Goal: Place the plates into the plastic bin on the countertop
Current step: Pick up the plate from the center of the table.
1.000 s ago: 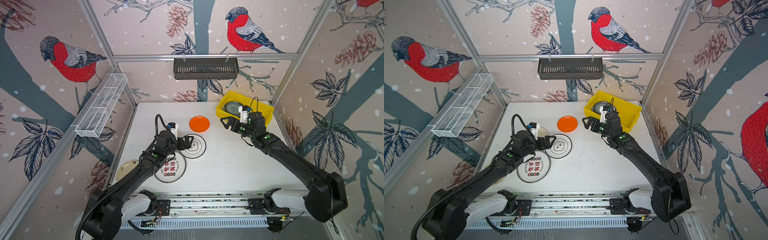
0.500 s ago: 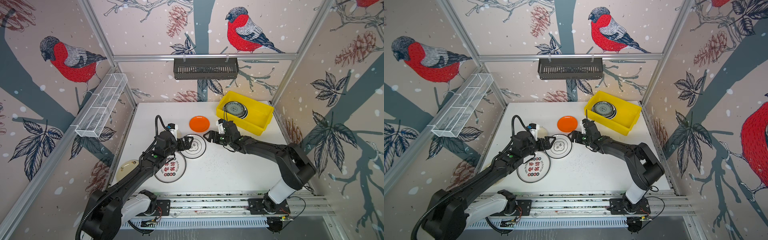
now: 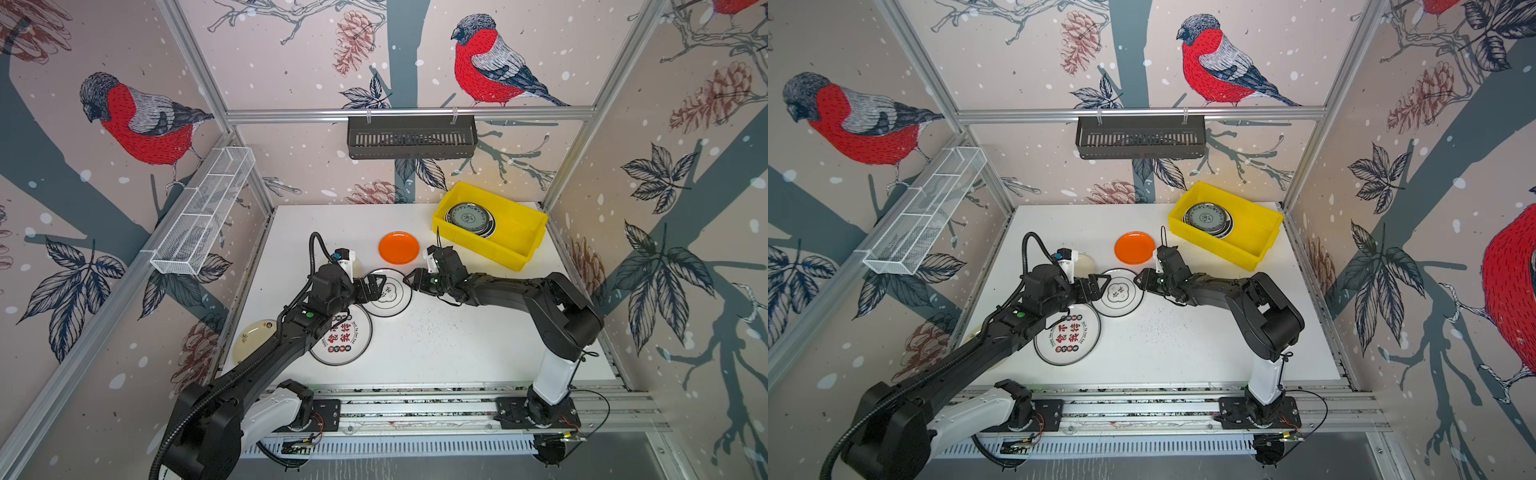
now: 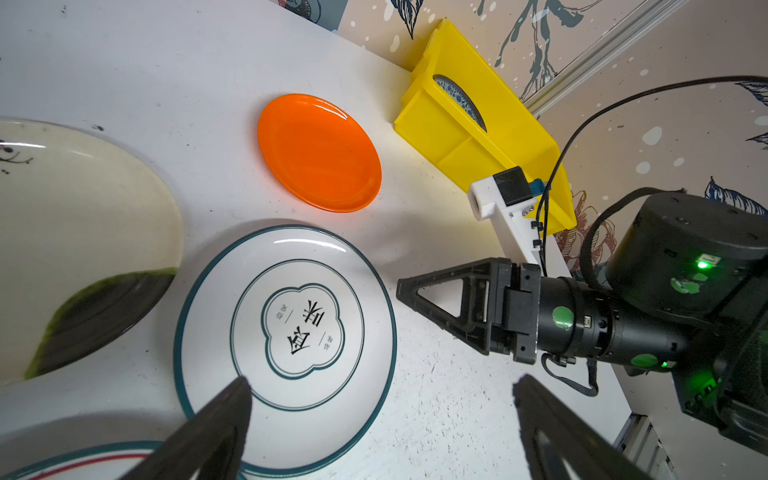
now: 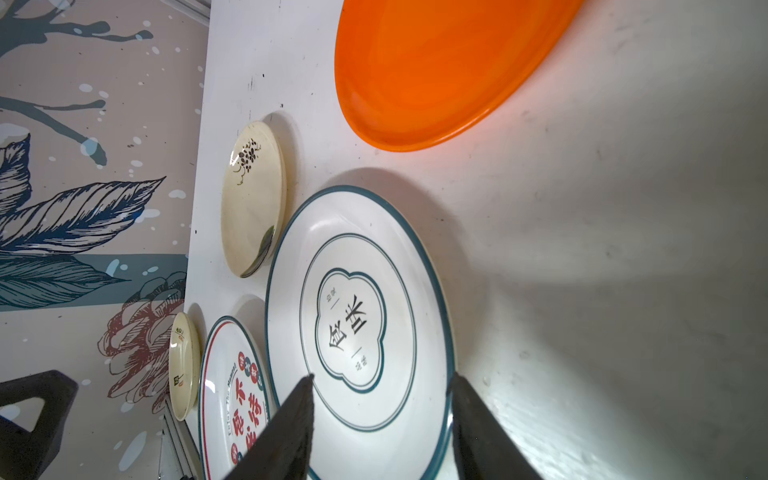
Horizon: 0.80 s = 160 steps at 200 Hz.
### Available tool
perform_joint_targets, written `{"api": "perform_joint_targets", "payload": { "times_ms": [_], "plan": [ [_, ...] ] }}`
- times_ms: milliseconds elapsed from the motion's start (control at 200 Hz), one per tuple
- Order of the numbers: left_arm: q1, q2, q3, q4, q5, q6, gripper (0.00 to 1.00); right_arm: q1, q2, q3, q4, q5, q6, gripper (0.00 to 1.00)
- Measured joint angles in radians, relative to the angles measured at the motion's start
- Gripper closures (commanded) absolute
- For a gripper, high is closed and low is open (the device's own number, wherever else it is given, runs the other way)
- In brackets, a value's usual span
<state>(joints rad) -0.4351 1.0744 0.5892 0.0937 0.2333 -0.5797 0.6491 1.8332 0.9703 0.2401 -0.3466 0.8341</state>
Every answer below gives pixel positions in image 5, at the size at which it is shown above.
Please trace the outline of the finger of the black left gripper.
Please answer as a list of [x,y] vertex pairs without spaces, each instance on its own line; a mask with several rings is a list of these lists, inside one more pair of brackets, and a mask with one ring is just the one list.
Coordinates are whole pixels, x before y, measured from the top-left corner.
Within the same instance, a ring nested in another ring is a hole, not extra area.
[[60,452],[78,383],[58,370],[1,383],[1,477],[38,479]]

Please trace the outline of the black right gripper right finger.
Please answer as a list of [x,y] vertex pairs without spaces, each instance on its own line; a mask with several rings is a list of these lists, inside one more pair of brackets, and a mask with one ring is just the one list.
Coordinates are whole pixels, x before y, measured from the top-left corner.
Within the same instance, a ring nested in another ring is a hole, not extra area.
[[459,479],[542,480],[465,377],[455,373],[448,391]]

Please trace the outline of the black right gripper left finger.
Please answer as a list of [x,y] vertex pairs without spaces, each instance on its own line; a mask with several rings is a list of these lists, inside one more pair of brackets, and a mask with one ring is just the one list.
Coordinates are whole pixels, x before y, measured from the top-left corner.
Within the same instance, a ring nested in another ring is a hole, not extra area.
[[314,431],[314,375],[301,378],[226,479],[307,479]]

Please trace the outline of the white plate green cloud outline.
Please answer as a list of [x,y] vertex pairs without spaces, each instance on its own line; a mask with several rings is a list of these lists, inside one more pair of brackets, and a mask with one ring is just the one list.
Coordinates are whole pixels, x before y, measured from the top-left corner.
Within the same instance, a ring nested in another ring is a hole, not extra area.
[[451,435],[454,341],[405,217],[360,187],[317,192],[287,224],[265,301],[276,400],[313,379],[309,476],[435,478]]

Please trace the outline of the orange plastic plate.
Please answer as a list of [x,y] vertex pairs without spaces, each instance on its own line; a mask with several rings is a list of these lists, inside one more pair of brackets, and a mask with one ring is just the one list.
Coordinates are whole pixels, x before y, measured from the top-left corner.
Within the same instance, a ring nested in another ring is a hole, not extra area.
[[580,7],[572,0],[346,1],[334,55],[342,114],[382,150],[442,143],[504,103]]

